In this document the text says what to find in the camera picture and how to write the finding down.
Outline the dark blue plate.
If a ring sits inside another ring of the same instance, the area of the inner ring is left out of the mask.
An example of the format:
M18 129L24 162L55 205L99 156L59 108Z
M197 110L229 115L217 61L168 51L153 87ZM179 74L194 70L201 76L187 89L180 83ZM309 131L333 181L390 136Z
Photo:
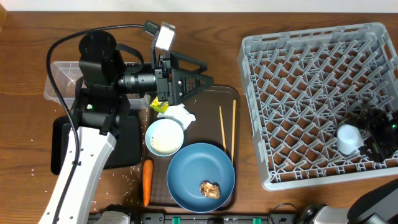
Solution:
M167 170L171 197L182 208L196 213L212 212L223 206L233 194L235 180L230 158L208 143L195 143L180 149ZM220 188L220 198L202 195L200 186L206 181Z

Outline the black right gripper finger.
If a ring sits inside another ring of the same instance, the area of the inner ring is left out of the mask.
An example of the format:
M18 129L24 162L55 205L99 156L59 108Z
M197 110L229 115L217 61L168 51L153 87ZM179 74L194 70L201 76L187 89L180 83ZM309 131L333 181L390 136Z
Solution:
M361 146L359 148L359 152L374 162L382 162L382 154L375 144L370 146Z
M354 126L358 129L367 129L369 121L364 118L346 119L345 124Z

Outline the white napkin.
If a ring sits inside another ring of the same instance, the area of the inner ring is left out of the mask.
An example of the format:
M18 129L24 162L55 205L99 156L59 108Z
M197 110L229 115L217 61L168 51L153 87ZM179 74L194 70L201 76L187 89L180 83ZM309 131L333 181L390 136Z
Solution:
M157 118L171 119L177 122L183 130L186 130L192 122L196 121L195 115L191 114L183 103L169 106L164 113L159 113Z

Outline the light blue plastic cup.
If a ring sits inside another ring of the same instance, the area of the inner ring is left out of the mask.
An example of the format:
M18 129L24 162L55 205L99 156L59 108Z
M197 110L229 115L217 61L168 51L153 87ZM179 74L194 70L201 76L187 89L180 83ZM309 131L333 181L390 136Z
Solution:
M358 152L359 148L364 146L364 141L359 129L349 124L341 125L336 132L337 149L345 154Z

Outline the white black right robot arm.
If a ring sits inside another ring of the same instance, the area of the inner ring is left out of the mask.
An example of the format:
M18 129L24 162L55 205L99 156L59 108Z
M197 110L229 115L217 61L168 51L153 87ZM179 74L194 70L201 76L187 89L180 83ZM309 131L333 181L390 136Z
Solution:
M397 154L397 111L363 110L336 130L340 152L358 152L382 163ZM295 223L397 223L397 180L361 196L349 209L308 206Z

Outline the orange carrot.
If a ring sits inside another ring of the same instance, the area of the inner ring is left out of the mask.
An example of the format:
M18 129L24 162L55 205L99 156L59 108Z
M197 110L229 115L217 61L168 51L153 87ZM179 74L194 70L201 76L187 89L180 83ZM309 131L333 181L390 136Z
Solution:
M153 161L151 159L145 160L142 169L142 195L143 195L143 204L145 207L147 207L150 202L153 170L154 170Z

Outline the yellow green snack wrapper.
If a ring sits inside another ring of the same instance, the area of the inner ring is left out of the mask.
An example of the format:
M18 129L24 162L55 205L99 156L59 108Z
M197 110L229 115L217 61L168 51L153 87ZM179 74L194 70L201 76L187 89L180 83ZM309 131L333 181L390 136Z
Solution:
M158 113L165 113L169 108L169 103L167 101L160 101L158 96L156 96L151 102L150 107Z

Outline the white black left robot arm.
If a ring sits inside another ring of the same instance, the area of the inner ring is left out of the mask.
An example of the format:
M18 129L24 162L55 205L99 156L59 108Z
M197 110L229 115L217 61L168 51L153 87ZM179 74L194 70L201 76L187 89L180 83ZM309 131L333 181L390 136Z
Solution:
M101 172L128 126L128 95L154 92L177 105L214 84L205 62L172 51L152 54L147 63L139 51L117 43L109 27L79 36L83 75L73 105L65 107L71 125L67 154L42 223L88 221Z

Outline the light blue rice bowl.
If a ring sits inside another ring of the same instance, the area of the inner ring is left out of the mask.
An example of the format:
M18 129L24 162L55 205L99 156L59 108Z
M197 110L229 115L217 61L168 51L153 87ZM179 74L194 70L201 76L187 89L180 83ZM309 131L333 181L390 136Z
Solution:
M161 157L175 154L181 148L183 140L182 127L171 119L159 119L153 122L145 135L148 150Z

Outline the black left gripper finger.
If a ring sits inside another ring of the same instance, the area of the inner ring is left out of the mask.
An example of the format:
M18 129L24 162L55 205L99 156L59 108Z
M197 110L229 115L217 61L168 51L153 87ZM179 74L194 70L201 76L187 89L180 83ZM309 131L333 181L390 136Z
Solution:
M214 85L213 77L188 70L172 70L172 104L179 105Z
M193 65L197 65L198 68L195 70L192 70L192 72L197 72L197 73L201 73L201 72L205 72L208 70L208 64L204 61L201 60L197 60L195 58L180 54L178 52L175 51L171 51L170 52L170 63L172 68L180 68L179 62L183 61L183 62L187 62Z

